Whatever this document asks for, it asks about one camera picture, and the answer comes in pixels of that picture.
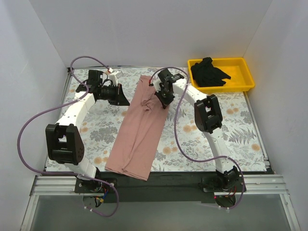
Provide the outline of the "pink t shirt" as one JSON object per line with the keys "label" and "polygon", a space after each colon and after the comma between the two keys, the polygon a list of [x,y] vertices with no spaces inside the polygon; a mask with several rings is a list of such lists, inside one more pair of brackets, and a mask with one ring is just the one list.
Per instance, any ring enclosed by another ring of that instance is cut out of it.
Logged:
{"label": "pink t shirt", "polygon": [[141,76],[120,126],[105,170],[148,180],[167,119],[149,76]]}

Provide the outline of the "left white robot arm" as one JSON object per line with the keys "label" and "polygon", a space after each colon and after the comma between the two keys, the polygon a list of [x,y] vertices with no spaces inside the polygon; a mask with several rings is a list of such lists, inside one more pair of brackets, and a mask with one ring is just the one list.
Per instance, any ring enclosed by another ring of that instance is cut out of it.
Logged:
{"label": "left white robot arm", "polygon": [[89,70],[88,79],[82,81],[75,92],[75,103],[65,114],[45,129],[48,157],[50,160],[69,168],[81,180],[81,186],[95,193],[103,188],[98,178],[99,169],[85,156],[85,147],[79,129],[90,108],[98,100],[107,100],[110,105],[129,106],[122,85],[118,83],[121,71],[109,69],[107,78],[103,71]]}

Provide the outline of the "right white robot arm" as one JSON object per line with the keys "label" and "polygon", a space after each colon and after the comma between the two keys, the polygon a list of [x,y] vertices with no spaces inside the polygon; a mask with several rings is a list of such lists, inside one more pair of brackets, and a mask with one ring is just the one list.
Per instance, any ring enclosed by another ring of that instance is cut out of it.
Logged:
{"label": "right white robot arm", "polygon": [[202,93],[191,85],[189,76],[183,76],[187,74],[185,71],[182,71],[182,74],[172,74],[169,68],[165,67],[157,70],[155,74],[158,79],[149,80],[149,86],[154,87],[154,94],[164,109],[173,102],[176,94],[181,97],[174,118],[174,134],[177,145],[180,144],[176,132],[177,113],[182,100],[186,100],[193,106],[195,125],[205,135],[213,154],[213,158],[195,160],[195,162],[215,161],[217,176],[215,177],[213,188],[219,188],[223,191],[234,188],[240,177],[240,168],[230,157],[230,152],[223,139],[223,116],[218,98],[215,95]]}

